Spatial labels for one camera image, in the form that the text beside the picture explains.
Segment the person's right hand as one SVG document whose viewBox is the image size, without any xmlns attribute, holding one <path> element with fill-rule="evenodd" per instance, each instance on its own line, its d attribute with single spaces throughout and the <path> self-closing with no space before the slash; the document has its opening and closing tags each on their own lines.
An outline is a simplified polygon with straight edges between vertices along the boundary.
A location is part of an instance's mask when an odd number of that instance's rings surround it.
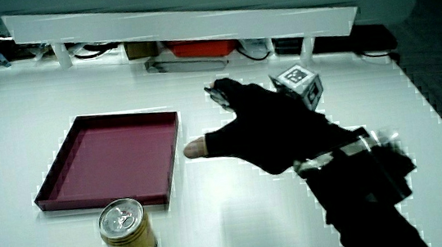
<svg viewBox="0 0 442 247">
<path fill-rule="evenodd" d="M 183 153 L 190 159 L 236 157 L 275 175 L 367 134 L 363 128 L 341 128 L 301 101 L 255 83 L 222 78 L 208 91 L 222 95 L 236 118 L 189 142 Z"/>
</svg>

